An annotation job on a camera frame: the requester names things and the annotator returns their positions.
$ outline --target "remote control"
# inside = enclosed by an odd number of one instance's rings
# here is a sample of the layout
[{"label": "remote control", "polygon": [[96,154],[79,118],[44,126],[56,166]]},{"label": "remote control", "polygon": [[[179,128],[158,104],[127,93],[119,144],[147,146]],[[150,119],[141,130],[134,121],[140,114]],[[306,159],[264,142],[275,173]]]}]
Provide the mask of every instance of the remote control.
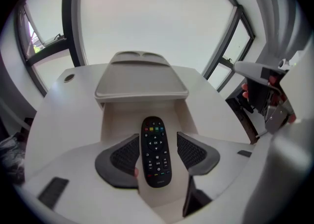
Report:
[{"label": "remote control", "polygon": [[171,162],[166,128],[158,117],[144,119],[141,130],[144,175],[151,187],[164,187],[171,181]]}]

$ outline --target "white wall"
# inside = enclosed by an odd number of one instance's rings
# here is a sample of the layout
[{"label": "white wall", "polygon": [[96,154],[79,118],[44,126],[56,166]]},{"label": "white wall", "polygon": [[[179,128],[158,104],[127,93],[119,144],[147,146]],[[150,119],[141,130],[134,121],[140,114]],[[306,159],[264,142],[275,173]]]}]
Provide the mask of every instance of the white wall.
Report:
[{"label": "white wall", "polygon": [[3,27],[0,36],[0,51],[4,67],[22,96],[20,100],[26,100],[29,106],[38,110],[43,101],[43,96],[28,75],[21,59],[14,35],[13,14],[10,14]]},{"label": "white wall", "polygon": [[232,9],[228,0],[81,0],[88,64],[108,63],[118,51],[143,50],[201,73]]},{"label": "white wall", "polygon": [[252,122],[258,134],[261,134],[262,132],[266,130],[264,117],[261,114],[259,114],[257,109],[254,109],[253,113],[248,112],[246,109],[243,109],[243,110],[249,117],[250,121]]}]

